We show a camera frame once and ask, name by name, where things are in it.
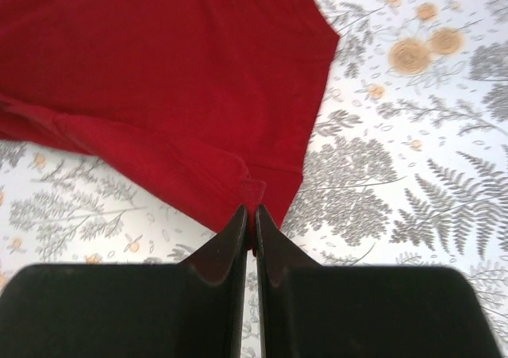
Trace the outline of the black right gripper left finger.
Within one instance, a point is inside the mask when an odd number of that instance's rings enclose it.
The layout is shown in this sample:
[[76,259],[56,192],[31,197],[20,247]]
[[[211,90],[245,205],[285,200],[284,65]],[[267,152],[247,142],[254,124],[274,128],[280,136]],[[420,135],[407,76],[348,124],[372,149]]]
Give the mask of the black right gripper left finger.
[[34,264],[1,295],[4,357],[237,357],[248,213],[177,264]]

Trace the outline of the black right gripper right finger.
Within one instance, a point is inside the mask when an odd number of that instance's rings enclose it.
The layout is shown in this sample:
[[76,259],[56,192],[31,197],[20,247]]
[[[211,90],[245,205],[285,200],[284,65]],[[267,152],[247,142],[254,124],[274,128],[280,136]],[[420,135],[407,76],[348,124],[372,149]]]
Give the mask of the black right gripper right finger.
[[440,266],[324,266],[256,211],[265,357],[498,357],[479,301]]

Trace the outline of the dark red t shirt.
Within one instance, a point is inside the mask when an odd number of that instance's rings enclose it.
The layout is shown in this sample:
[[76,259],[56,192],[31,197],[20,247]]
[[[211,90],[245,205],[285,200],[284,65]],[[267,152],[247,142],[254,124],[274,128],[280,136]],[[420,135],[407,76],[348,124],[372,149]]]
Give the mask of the dark red t shirt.
[[281,225],[338,41],[314,0],[1,0],[1,136],[215,232],[242,205]]

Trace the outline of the floral patterned table mat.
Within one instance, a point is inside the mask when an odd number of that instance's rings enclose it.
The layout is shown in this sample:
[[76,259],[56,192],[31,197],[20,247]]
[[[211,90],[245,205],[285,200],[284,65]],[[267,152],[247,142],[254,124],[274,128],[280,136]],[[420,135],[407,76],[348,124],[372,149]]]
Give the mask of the floral patterned table mat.
[[[322,264],[442,265],[507,350],[507,0],[317,0],[341,35],[283,232]],[[176,263],[212,237],[93,157],[1,145],[1,281]]]

